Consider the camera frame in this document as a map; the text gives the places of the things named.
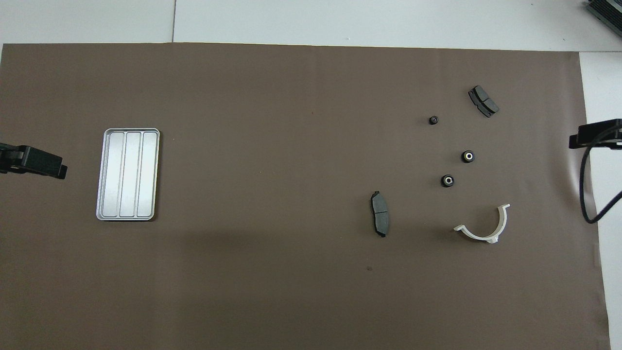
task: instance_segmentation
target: black clamp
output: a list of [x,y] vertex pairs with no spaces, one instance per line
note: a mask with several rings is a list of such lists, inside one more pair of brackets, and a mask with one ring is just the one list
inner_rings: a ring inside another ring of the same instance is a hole
[[65,179],[63,158],[30,146],[0,143],[0,173],[32,173]]
[[468,92],[468,96],[477,109],[485,116],[490,118],[493,114],[499,111],[499,106],[488,96],[484,89],[477,85]]
[[579,126],[578,133],[570,135],[568,148],[577,149],[587,147],[600,133],[603,135],[602,140],[598,140],[593,147],[609,147],[610,149],[622,149],[622,119],[610,119]]

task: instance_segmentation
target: black grommet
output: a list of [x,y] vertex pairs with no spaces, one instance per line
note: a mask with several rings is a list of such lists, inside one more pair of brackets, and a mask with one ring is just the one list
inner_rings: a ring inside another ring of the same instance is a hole
[[449,174],[443,175],[443,177],[440,178],[440,183],[443,187],[452,187],[454,183],[453,176]]
[[470,163],[475,160],[475,154],[473,151],[468,149],[462,153],[462,161],[465,163]]

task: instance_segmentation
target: white table surface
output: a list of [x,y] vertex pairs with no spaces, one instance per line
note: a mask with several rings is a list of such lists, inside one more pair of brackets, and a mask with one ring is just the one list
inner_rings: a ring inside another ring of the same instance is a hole
[[[622,118],[622,38],[581,0],[0,1],[0,43],[173,40],[579,51],[588,122]],[[622,189],[622,151],[594,150],[592,176],[601,209]],[[622,350],[621,224],[622,204],[598,223],[613,350]]]

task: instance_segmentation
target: black cable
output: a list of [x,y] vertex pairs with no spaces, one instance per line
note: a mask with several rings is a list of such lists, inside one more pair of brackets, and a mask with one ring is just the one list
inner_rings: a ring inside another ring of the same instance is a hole
[[603,141],[603,138],[605,138],[606,135],[620,128],[621,128],[620,125],[612,126],[611,128],[608,128],[605,131],[601,132],[600,134],[596,135],[594,140],[592,140],[592,142],[587,146],[587,148],[585,148],[583,159],[581,159],[581,170],[579,170],[579,202],[581,203],[581,213],[583,214],[583,218],[588,224],[594,224],[595,222],[599,221],[605,214],[607,214],[609,209],[611,209],[611,207],[613,207],[622,198],[622,191],[620,191],[620,193],[618,193],[614,198],[612,198],[609,201],[609,203],[607,203],[607,205],[603,208],[603,210],[601,210],[600,213],[598,213],[594,217],[594,219],[590,219],[590,217],[587,215],[587,211],[585,210],[585,199],[583,198],[583,180],[585,179],[585,163],[587,162],[587,158],[590,155],[590,151],[592,150],[594,146],[596,146],[597,143]]

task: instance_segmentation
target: white plastic bracket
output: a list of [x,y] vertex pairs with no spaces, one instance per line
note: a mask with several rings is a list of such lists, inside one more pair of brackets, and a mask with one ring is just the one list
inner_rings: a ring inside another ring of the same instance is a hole
[[505,229],[505,225],[508,222],[508,212],[506,212],[506,208],[509,207],[509,204],[503,204],[502,206],[498,206],[499,209],[499,224],[497,228],[494,230],[492,234],[487,235],[486,237],[479,237],[471,233],[468,228],[464,225],[458,225],[453,228],[454,231],[462,231],[465,235],[471,237],[472,239],[477,240],[485,240],[488,243],[496,243],[499,242],[499,235]]

